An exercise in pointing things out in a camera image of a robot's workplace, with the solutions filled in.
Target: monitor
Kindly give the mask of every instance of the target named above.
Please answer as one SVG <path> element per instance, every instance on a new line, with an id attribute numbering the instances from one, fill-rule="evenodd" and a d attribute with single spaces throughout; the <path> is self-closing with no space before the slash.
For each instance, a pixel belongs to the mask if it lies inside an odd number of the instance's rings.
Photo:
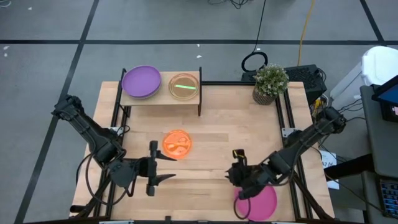
<path id="1" fill-rule="evenodd" d="M 375 89 L 372 100 L 398 106 L 398 75 Z"/>

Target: orange plate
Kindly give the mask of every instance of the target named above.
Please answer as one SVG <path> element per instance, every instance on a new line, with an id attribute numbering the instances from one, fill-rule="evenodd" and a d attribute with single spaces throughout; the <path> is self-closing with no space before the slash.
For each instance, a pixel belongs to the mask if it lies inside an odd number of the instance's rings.
<path id="1" fill-rule="evenodd" d="M 173 130 L 163 139 L 163 151 L 173 159 L 183 159 L 191 151 L 191 147 L 189 134 L 182 130 Z"/>

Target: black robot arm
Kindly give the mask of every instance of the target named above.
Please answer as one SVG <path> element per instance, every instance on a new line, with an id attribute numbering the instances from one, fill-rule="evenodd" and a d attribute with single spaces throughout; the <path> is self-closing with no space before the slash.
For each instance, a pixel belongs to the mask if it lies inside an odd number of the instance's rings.
<path id="1" fill-rule="evenodd" d="M 154 196 L 155 188 L 161 181 L 175 176 L 175 174 L 157 175 L 155 158 L 174 161 L 157 150 L 157 141 L 149 144 L 149 157 L 139 159 L 125 159 L 126 150 L 122 148 L 121 138 L 116 131 L 102 128 L 85 114 L 81 101 L 76 96 L 67 95 L 57 103 L 52 112 L 57 118 L 68 121 L 76 131 L 87 141 L 90 157 L 103 169 L 109 171 L 110 179 L 119 187 L 126 189 L 127 195 L 132 197 L 137 176 L 147 177 L 146 193 Z"/>
<path id="2" fill-rule="evenodd" d="M 294 167 L 301 154 L 322 137 L 343 131 L 346 119 L 337 110 L 325 108 L 319 115 L 315 124 L 290 134 L 283 149 L 273 152 L 257 165 L 246 164 L 243 149 L 233 151 L 238 162 L 232 164 L 227 178 L 234 186 L 242 188 L 239 199 L 254 197 L 266 185 L 278 185 L 286 178 L 293 177 Z"/>

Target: purple bowl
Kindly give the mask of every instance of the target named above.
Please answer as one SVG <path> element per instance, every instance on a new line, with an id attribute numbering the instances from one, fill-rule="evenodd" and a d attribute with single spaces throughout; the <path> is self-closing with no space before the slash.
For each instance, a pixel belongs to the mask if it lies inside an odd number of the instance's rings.
<path id="1" fill-rule="evenodd" d="M 141 65 L 128 71 L 122 80 L 122 88 L 130 96 L 146 98 L 153 95 L 162 83 L 160 72 L 153 66 Z"/>

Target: green object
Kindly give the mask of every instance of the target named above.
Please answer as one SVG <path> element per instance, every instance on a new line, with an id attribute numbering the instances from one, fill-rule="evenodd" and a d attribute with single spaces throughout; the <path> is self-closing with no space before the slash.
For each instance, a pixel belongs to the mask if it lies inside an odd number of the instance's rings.
<path id="1" fill-rule="evenodd" d="M 260 95 L 278 96 L 287 89 L 289 77 L 279 65 L 269 64 L 257 71 L 253 76 L 256 80 L 256 89 Z"/>
<path id="2" fill-rule="evenodd" d="M 179 88 L 187 88 L 189 90 L 196 90 L 196 87 L 193 86 L 184 86 L 184 85 L 176 85 L 175 87 L 179 87 Z"/>

